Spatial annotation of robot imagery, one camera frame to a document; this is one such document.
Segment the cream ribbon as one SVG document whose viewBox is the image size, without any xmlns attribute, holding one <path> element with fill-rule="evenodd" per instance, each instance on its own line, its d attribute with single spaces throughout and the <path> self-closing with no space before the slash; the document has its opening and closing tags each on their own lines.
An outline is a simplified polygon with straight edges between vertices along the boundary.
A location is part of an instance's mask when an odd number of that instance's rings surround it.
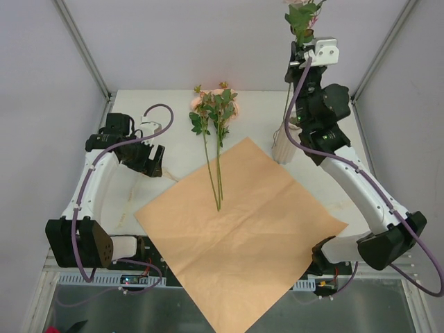
<svg viewBox="0 0 444 333">
<path fill-rule="evenodd" d="M 135 178 L 135 183 L 115 227 L 117 234 L 144 234 L 135 218 L 135 213 L 180 181 L 180 178 L 175 177 L 167 168 L 163 168 L 162 171 L 164 173 L 160 178 L 142 175 Z"/>
</svg>

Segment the pink rose stem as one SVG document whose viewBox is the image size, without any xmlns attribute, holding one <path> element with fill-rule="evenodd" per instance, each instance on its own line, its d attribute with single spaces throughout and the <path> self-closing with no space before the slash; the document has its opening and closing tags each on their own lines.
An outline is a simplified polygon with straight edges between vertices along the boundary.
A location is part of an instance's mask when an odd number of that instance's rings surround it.
<svg viewBox="0 0 444 333">
<path fill-rule="evenodd" d="M 312 61 L 316 59 L 314 24 L 318 20 L 324 1 L 287 1 L 287 3 L 289 11 L 284 18 L 289 24 L 294 41 L 291 43 L 289 66 L 284 76 L 284 81 L 288 84 L 285 112 L 303 71 L 300 66 L 306 62 L 305 55 L 308 54 Z"/>
<path fill-rule="evenodd" d="M 239 106 L 236 101 L 237 96 L 238 93 L 227 82 L 221 82 L 218 89 L 208 92 L 205 97 L 207 102 L 205 110 L 216 134 L 216 180 L 219 205 L 221 205 L 223 200 L 221 149 L 223 148 L 223 140 L 230 133 L 229 123 L 239 114 Z"/>
<path fill-rule="evenodd" d="M 192 124 L 191 131 L 196 135 L 201 135 L 203 138 L 207 171 L 210 178 L 210 184 L 216 204 L 216 209 L 219 212 L 221 209 L 219 187 L 214 184 L 214 177 L 207 147 L 207 137 L 211 135 L 209 125 L 210 121 L 213 120 L 212 117 L 215 112 L 214 96 L 211 91 L 203 90 L 201 85 L 197 85 L 194 87 L 194 93 L 196 94 L 196 98 L 191 102 L 191 112 L 189 113 L 189 119 Z"/>
</svg>

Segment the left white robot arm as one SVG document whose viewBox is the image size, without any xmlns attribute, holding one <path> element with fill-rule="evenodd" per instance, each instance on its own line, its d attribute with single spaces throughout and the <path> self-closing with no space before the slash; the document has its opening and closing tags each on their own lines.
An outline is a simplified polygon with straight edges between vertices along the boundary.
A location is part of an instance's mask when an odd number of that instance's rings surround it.
<svg viewBox="0 0 444 333">
<path fill-rule="evenodd" d="M 104 127 L 85 142 L 85 163 L 74 195 L 59 219 L 46 223 L 45 233 L 58 266 L 107 268 L 121 259 L 132 270 L 146 263 L 142 238 L 110 236 L 101 226 L 108 185 L 119 166 L 148 177 L 162 176 L 164 147 L 147 139 L 161 125 L 144 120 L 139 128 L 127 114 L 111 113 Z"/>
</svg>

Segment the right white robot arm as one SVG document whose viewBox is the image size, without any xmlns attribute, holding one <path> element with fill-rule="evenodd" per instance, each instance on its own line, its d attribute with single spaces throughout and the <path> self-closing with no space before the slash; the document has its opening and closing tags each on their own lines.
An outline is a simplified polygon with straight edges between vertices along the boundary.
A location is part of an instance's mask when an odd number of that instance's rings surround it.
<svg viewBox="0 0 444 333">
<path fill-rule="evenodd" d="M 315 165 L 328 173 L 352 199 L 368 225 L 368 231 L 348 237 L 330 236 L 312 248 L 311 270 L 329 273 L 337 263 L 364 261 L 381 271 L 416 244 L 427 220 L 421 212 L 409 212 L 371 175 L 353 149 L 339 121 L 350 116 L 349 90 L 331 84 L 321 87 L 326 65 L 315 63 L 320 54 L 338 56 L 336 40 L 312 45 L 291 43 L 285 81 L 293 85 L 287 120 L 301 129 L 299 144 Z"/>
</svg>

